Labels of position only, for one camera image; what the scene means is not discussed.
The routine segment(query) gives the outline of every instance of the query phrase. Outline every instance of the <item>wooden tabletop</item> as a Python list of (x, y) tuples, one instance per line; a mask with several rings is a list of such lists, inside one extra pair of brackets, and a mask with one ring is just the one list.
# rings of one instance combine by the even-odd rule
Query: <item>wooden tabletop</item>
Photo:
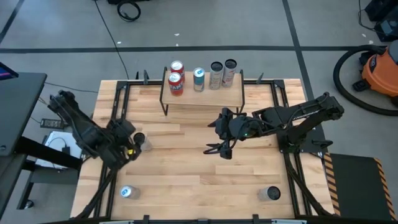
[(193, 73), (185, 72), (184, 93), (181, 96), (173, 96), (170, 91), (167, 77), (170, 71), (166, 71), (163, 83), (163, 103), (166, 105), (202, 105), (202, 106), (233, 106), (242, 107), (242, 75), (235, 73), (232, 86), (222, 87), (218, 90), (209, 88), (210, 72), (205, 72), (205, 89), (196, 92), (193, 89)]
[[(285, 85), (290, 105), (305, 101), (299, 79), (287, 79)], [(105, 127), (111, 116), (115, 88), (116, 81), (101, 82), (93, 117), (100, 126)], [(268, 85), (245, 85), (245, 94), (244, 112), (273, 106)], [(113, 219), (141, 220), (144, 215), (155, 220), (246, 219), (252, 214), (259, 214), (260, 218), (294, 217), (284, 160), (275, 135), (238, 141), (231, 160), (204, 155), (205, 144), (220, 142), (214, 128), (207, 128), (207, 124), (218, 117), (221, 108), (175, 105), (164, 116), (159, 95), (160, 85), (131, 87), (127, 119), (148, 136), (154, 149), (119, 171)], [(333, 213), (321, 160), (310, 154), (300, 156), (308, 188)], [(79, 214), (95, 193), (101, 165), (100, 159), (83, 164), (71, 217)], [(120, 197), (123, 185), (139, 188), (140, 199)], [(260, 202), (257, 192), (271, 185), (280, 189), (281, 198)], [(296, 189), (300, 212), (304, 214), (297, 185)], [(107, 190), (102, 215), (108, 194)]]

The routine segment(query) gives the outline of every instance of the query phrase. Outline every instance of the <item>yellow black striped tape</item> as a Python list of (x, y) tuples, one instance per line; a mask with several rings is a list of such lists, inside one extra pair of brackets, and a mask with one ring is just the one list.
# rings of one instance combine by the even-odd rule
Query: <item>yellow black striped tape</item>
[(331, 162), (330, 153), (326, 153), (324, 156), (326, 179), (328, 181), (329, 194), (331, 198), (331, 203), (335, 209), (335, 214), (340, 215), (340, 206), (338, 205), (338, 196), (336, 188), (335, 173), (333, 172), (333, 164)]
[(390, 210), (391, 220), (396, 221), (397, 216), (394, 213), (394, 208), (392, 207), (392, 200), (390, 197), (390, 192), (388, 191), (386, 176), (384, 175), (384, 170), (381, 166), (381, 161), (378, 158), (374, 158), (374, 160), (376, 161), (377, 167), (379, 168), (380, 179), (381, 183), (383, 184), (383, 190), (384, 190), (384, 195), (386, 196), (387, 206), (388, 209)]

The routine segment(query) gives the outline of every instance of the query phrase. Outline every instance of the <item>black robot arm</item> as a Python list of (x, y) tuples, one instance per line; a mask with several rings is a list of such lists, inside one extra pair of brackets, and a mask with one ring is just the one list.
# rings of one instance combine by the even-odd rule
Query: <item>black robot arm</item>
[[(247, 138), (259, 138), (275, 133), (282, 138), (283, 146), (287, 146), (289, 151), (293, 152), (300, 148), (307, 133), (315, 126), (323, 121), (340, 119), (343, 113), (343, 107), (334, 97), (329, 96), (329, 93), (287, 108), (276, 106), (258, 110), (252, 113), (252, 117), (248, 117), (246, 113), (237, 114), (223, 108), (218, 119), (208, 126), (215, 127), (216, 134), (224, 141), (208, 144), (211, 148), (204, 153), (220, 153), (222, 158), (231, 159), (232, 148), (237, 140), (244, 141)], [(297, 119), (305, 120), (293, 126), (292, 122)]]
[(69, 91), (51, 95), (48, 108), (72, 127), (76, 144), (82, 150), (94, 158), (100, 156), (112, 170), (122, 168), (141, 153), (140, 146), (130, 138), (136, 130), (130, 122), (111, 119), (106, 128), (99, 127), (79, 109), (75, 95)]

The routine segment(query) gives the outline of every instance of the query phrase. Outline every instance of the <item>gray floor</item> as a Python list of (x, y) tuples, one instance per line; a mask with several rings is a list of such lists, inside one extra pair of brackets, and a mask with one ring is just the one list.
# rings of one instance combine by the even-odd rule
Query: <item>gray floor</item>
[[(0, 30), (5, 26), (18, 0), (0, 0)], [(364, 7), (369, 0), (363, 0)], [(357, 0), (288, 0), (301, 46), (356, 46), (382, 44), (375, 33), (358, 25)], [(151, 0), (139, 2), (142, 16), (127, 23), (116, 14), (116, 6), (98, 1), (118, 47), (184, 46), (294, 46), (280, 0)], [(365, 24), (371, 24), (364, 14)], [(109, 34), (93, 1), (24, 0), (10, 26), (2, 49), (79, 49), (97, 51), (113, 47)], [(382, 160), (395, 208), (398, 210), (398, 178), (394, 164), (398, 159), (394, 136), (397, 118), (368, 113), (343, 99), (335, 90), (332, 71), (342, 51), (303, 52), (314, 95), (329, 91), (344, 106), (339, 121), (323, 125), (325, 135), (335, 143), (330, 152), (378, 157)], [(150, 78), (160, 78), (162, 68), (182, 60), (187, 70), (208, 68), (214, 60), (235, 58), (245, 77), (302, 78), (296, 52), (291, 50), (215, 50), (122, 52), (130, 77), (146, 69)], [(48, 82), (86, 90), (97, 90), (101, 80), (125, 79), (117, 53), (2, 54), (0, 61), (20, 72), (44, 72)], [(355, 58), (342, 69), (348, 86), (358, 78)], [(46, 85), (42, 98), (48, 99), (59, 88)], [(96, 95), (75, 92), (82, 110), (91, 114)], [(361, 94), (373, 104), (391, 107), (374, 93)], [(38, 103), (32, 117), (56, 118)], [(30, 121), (24, 135), (41, 141), (50, 130)], [(36, 206), (16, 210), (27, 173), (23, 172), (0, 223), (41, 223), (65, 220), (70, 214), (75, 186), (36, 185), (31, 198)]]

